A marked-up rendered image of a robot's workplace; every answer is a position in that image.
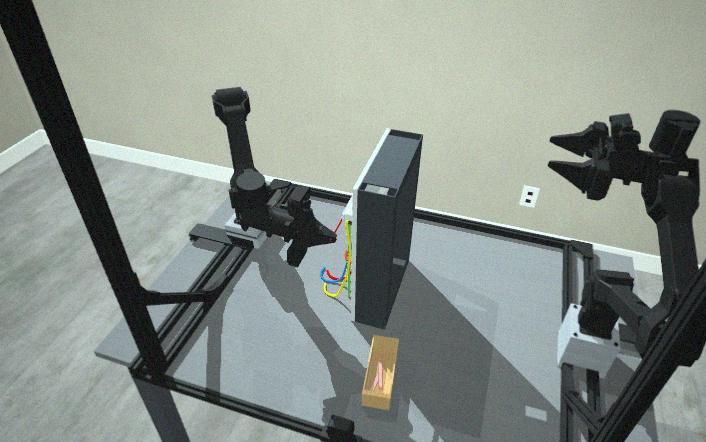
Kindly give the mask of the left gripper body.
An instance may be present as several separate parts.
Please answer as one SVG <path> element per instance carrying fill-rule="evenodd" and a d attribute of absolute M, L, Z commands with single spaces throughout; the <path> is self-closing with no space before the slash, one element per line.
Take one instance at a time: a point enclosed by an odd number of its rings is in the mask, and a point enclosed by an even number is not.
<path fill-rule="evenodd" d="M 305 198 L 303 199 L 303 197 Z M 300 235 L 300 224 L 309 211 L 303 208 L 303 201 L 307 201 L 309 198 L 310 187 L 304 185 L 297 186 L 288 198 L 288 210 L 282 209 L 282 204 L 277 203 L 276 206 L 269 206 L 266 209 L 262 219 L 262 230 L 266 232 L 267 237 L 271 238 L 271 236 L 275 234 L 284 237 L 284 242 L 287 243 L 293 239 L 287 250 L 287 262 L 290 266 L 297 268 L 308 249 L 304 248 L 303 251 L 299 251 L 300 241 L 304 236 Z M 288 213 L 290 213 L 291 216 Z"/>

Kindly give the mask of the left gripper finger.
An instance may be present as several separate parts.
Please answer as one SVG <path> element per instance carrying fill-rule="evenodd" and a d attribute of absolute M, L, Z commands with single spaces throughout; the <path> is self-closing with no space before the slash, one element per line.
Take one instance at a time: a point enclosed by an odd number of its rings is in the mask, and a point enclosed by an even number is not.
<path fill-rule="evenodd" d="M 314 216 L 312 208 L 300 224 L 300 235 L 336 239 L 337 234 L 320 223 Z"/>
<path fill-rule="evenodd" d="M 330 239 L 328 239 L 328 238 L 321 238 L 321 237 L 304 235 L 300 241 L 299 251 L 303 251 L 304 248 L 308 248 L 308 247 L 312 247 L 312 246 L 335 243 L 336 240 L 337 240 L 337 238 L 332 239 L 330 242 Z"/>

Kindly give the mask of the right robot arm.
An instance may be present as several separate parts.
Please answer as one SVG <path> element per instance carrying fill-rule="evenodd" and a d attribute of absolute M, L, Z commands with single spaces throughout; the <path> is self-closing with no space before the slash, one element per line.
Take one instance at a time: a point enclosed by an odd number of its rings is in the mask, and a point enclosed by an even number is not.
<path fill-rule="evenodd" d="M 641 135 L 633 130 L 630 113 L 609 116 L 609 122 L 611 137 L 605 143 L 613 144 L 614 134 L 615 148 L 610 148 L 609 157 L 638 156 L 639 151 L 632 148 L 641 143 Z M 584 282 L 580 333 L 611 340 L 620 316 L 636 334 L 634 346 L 642 359 L 699 270 L 692 225 L 699 207 L 699 159 L 686 155 L 699 125 L 693 114 L 664 111 L 649 143 L 653 152 L 645 151 L 646 166 L 637 181 L 642 183 L 646 212 L 658 231 L 664 285 L 659 302 L 650 308 L 634 294 L 629 272 L 596 269 Z M 678 175 L 679 171 L 688 176 Z"/>

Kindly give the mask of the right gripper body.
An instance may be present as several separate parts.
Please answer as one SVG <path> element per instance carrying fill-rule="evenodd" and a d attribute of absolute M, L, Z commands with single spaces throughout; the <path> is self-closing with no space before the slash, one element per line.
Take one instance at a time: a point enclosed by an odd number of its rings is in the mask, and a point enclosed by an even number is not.
<path fill-rule="evenodd" d="M 632 148 L 640 153 L 638 156 L 635 155 L 634 158 L 609 157 L 610 148 L 613 148 L 613 145 L 610 140 L 607 141 L 607 144 L 605 143 L 607 136 L 609 136 L 607 125 L 604 122 L 594 121 L 593 131 L 585 152 L 587 157 L 592 158 L 592 155 L 594 155 L 593 158 L 595 158 L 595 168 L 587 187 L 587 199 L 599 201 L 605 198 L 613 178 L 623 180 L 623 185 L 628 186 L 631 181 L 637 182 L 642 175 L 643 166 L 645 166 L 646 152 L 639 150 L 638 145 Z M 608 157 L 606 158 L 607 150 Z M 602 158 L 602 156 L 606 159 Z M 596 173 L 598 160 L 600 162 L 598 162 Z"/>

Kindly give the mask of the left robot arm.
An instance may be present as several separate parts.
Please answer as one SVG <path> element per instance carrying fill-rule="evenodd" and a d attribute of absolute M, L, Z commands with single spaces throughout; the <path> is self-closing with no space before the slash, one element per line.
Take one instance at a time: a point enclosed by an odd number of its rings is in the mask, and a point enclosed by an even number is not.
<path fill-rule="evenodd" d="M 229 194 L 236 213 L 234 223 L 240 224 L 246 232 L 249 227 L 262 230 L 264 213 L 271 206 L 267 204 L 271 186 L 265 183 L 265 177 L 254 167 L 245 123 L 251 112 L 250 101 L 247 91 L 241 90 L 241 87 L 218 89 L 212 99 L 215 115 L 226 125 L 230 151 L 233 150 L 234 173 L 230 179 Z"/>

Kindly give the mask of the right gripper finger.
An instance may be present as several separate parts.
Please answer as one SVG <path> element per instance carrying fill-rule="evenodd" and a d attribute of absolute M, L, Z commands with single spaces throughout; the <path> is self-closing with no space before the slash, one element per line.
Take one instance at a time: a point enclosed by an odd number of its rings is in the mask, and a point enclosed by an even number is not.
<path fill-rule="evenodd" d="M 550 142 L 574 154 L 584 157 L 593 131 L 593 124 L 579 133 L 551 136 Z"/>
<path fill-rule="evenodd" d="M 583 163 L 549 161 L 548 167 L 567 179 L 585 194 L 595 168 L 595 158 Z"/>

